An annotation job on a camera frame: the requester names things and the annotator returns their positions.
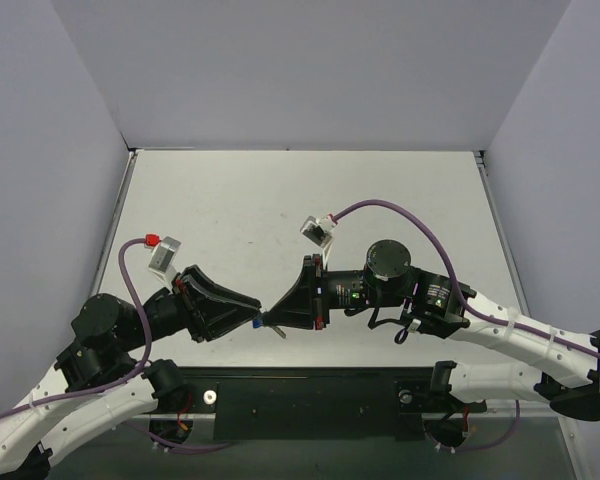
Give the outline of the silver key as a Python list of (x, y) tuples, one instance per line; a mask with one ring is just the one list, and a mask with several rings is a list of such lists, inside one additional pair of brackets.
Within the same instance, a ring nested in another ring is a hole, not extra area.
[(287, 338), (286, 334), (284, 333), (284, 331), (282, 331), (279, 327), (277, 326), (272, 326), (271, 329), (279, 336), (281, 337), (283, 340)]

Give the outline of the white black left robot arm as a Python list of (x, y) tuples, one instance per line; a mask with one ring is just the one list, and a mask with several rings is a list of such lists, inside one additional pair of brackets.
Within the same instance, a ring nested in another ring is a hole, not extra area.
[(43, 479), (104, 431), (139, 414), (189, 406), (179, 367), (151, 359), (153, 342), (183, 330), (210, 342), (260, 309), (259, 300), (219, 286), (196, 266), (145, 302), (89, 298), (71, 323), (74, 341), (20, 404), (0, 414), (0, 479)]

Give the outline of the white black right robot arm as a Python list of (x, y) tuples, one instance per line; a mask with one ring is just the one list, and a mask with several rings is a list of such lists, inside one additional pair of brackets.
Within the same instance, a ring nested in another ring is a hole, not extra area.
[(439, 361), (426, 394), (448, 409), (487, 400), (538, 402), (576, 420), (600, 421), (600, 330), (577, 334), (505, 309), (450, 278), (412, 266), (407, 247), (375, 242), (360, 270), (329, 271), (322, 255), (308, 255), (291, 289), (259, 320), (270, 328), (322, 330), (330, 314), (369, 311), (368, 327), (384, 324), (384, 308), (399, 308), (394, 341), (430, 335), (484, 347), (508, 357), (502, 364)]

